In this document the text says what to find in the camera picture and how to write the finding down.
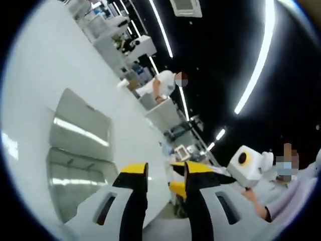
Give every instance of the black strap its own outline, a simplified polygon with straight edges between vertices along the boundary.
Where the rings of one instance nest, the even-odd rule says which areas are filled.
[[[272,218],[271,218],[271,214],[270,214],[270,211],[267,207],[264,207],[265,210],[266,210],[266,218],[265,218],[265,221],[267,222],[272,222]]]

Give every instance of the ceiling vent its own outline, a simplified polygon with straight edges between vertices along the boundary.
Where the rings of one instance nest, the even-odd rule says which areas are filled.
[[[170,0],[177,17],[201,18],[202,10],[199,0]]]

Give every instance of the reflective panel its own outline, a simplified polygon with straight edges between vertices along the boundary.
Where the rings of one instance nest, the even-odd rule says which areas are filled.
[[[118,173],[111,162],[74,155],[58,148],[48,154],[49,190],[58,216],[67,222],[78,205],[101,186],[113,183]]]
[[[50,144],[68,152],[112,160],[111,119],[89,106],[70,89],[59,101],[50,134]]]
[[[66,89],[55,113],[47,157],[49,189],[63,222],[118,172],[113,160],[111,119]]]

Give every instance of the black ceiling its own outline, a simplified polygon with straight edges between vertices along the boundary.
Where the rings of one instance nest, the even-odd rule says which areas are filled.
[[[173,59],[149,0],[132,2],[157,48],[154,60],[158,70],[187,73],[189,84],[184,93],[189,114],[199,114],[204,122],[200,135],[205,143],[214,141],[225,127],[225,135],[212,150],[221,165],[226,165],[241,145],[282,155],[285,142],[298,149],[301,168],[315,159],[321,147],[321,130],[315,128],[321,125],[320,52],[287,9],[276,2],[276,24],[265,66],[236,115],[234,108],[260,52],[265,1],[200,0],[202,18],[181,18],[174,15],[169,0],[153,0]],[[184,111],[178,90],[172,98]]]

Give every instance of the face mask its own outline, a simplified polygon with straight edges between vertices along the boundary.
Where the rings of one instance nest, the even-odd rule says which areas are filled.
[[[291,180],[295,178],[298,172],[298,169],[292,168],[292,162],[277,162],[276,169],[279,176],[285,176]]]

